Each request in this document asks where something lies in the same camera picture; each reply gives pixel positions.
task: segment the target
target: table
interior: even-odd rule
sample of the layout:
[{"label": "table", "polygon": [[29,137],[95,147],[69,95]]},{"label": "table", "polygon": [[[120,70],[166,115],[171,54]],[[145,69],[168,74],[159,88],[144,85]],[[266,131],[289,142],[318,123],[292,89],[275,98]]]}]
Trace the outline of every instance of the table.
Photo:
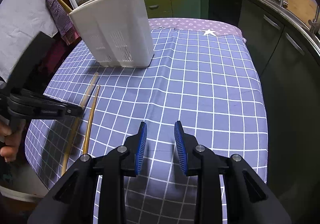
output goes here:
[{"label": "table", "polygon": [[[169,19],[150,20],[155,53],[148,68],[101,67],[81,41],[59,68],[45,94],[80,104],[98,72],[101,85],[89,153],[101,156],[148,125],[141,174],[125,179],[128,223],[192,223],[197,180],[179,169],[173,125],[217,154],[240,154],[266,181],[268,133],[260,81],[241,31],[231,25],[193,20],[195,30],[165,28]],[[175,19],[179,24],[191,19]],[[204,35],[202,25],[233,27],[233,35]],[[68,166],[81,155],[92,99],[73,143]],[[60,177],[63,151],[73,118],[33,120],[26,138],[26,157],[51,188]],[[99,209],[99,178],[94,223]],[[221,183],[223,217],[226,201]]]}]

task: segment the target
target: cabinet handle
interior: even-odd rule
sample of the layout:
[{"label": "cabinet handle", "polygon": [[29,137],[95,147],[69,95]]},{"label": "cabinet handle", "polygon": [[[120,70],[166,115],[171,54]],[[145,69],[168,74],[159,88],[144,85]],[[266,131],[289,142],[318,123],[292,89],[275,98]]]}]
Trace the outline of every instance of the cabinet handle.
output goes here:
[{"label": "cabinet handle", "polygon": [[153,9],[157,9],[159,7],[159,5],[152,5],[152,6],[149,6],[148,8],[153,10]]},{"label": "cabinet handle", "polygon": [[294,46],[294,48],[297,49],[298,52],[304,56],[304,51],[301,49],[300,46],[298,46],[298,44],[292,39],[292,37],[289,36],[288,33],[285,33],[285,37],[286,37],[287,40],[289,40],[289,42]]},{"label": "cabinet handle", "polygon": [[280,30],[280,26],[276,23],[274,23],[271,19],[269,19],[266,15],[263,15],[263,18],[269,22],[272,26],[274,26],[277,30]]}]

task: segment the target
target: tablecloth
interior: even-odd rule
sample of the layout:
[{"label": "tablecloth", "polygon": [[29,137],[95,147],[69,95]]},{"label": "tablecloth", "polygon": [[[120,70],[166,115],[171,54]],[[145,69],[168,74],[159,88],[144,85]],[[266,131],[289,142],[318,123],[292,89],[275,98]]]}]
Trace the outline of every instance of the tablecloth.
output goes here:
[{"label": "tablecloth", "polygon": [[[93,75],[99,73],[101,89],[89,143],[94,157],[122,145],[127,136],[137,133],[142,120],[147,123],[142,171],[136,178],[126,178],[124,184],[128,223],[192,223],[197,180],[185,177],[179,169],[173,132],[177,120],[186,133],[215,153],[243,156],[266,181],[266,111],[241,32],[213,36],[198,30],[153,29],[155,53],[148,68],[101,67],[80,42],[45,91],[58,100],[80,104]],[[92,99],[68,166],[81,155],[91,103]],[[72,117],[33,120],[27,133],[27,159],[48,188],[60,177],[72,121]],[[221,198],[226,222],[223,182]]]}]

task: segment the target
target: wooden chopstick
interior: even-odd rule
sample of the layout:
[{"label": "wooden chopstick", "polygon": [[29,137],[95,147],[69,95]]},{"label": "wooden chopstick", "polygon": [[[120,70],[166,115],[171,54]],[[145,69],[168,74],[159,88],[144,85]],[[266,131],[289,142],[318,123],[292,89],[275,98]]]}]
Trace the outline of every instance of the wooden chopstick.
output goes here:
[{"label": "wooden chopstick", "polygon": [[94,97],[94,100],[92,102],[92,107],[91,107],[89,120],[88,120],[87,132],[85,133],[84,142],[83,142],[83,154],[87,154],[88,153],[89,141],[90,141],[90,133],[91,133],[91,127],[92,127],[92,121],[93,121],[93,115],[94,115],[94,111],[96,109],[96,104],[97,104],[97,98],[98,98],[98,95],[99,95],[99,91],[100,91],[100,85],[98,85],[96,96]]},{"label": "wooden chopstick", "polygon": [[[82,97],[82,100],[80,102],[80,107],[81,108],[83,108],[88,103],[88,100],[89,100],[89,97],[90,97],[89,95],[92,92],[92,88],[96,83],[97,77],[98,77],[98,73],[95,73],[93,78],[90,81],[89,86],[87,87],[87,90],[86,90],[84,96]],[[80,117],[76,117],[75,121],[73,122],[73,124],[71,126],[71,131],[70,131],[70,135],[69,135],[69,138],[68,138],[67,146],[66,146],[66,149],[65,149],[65,152],[64,152],[64,155],[63,155],[61,176],[67,170],[68,160],[69,160],[69,157],[70,157],[73,140],[74,140],[74,137],[76,136],[76,132],[78,130],[78,127],[79,127],[80,123],[81,123],[81,118]]]},{"label": "wooden chopstick", "polygon": [[66,11],[66,13],[70,13],[72,11],[72,9],[70,9],[70,7],[68,5],[66,5],[66,3],[63,0],[57,0],[58,3],[60,3],[60,5],[62,6],[62,8]]}]

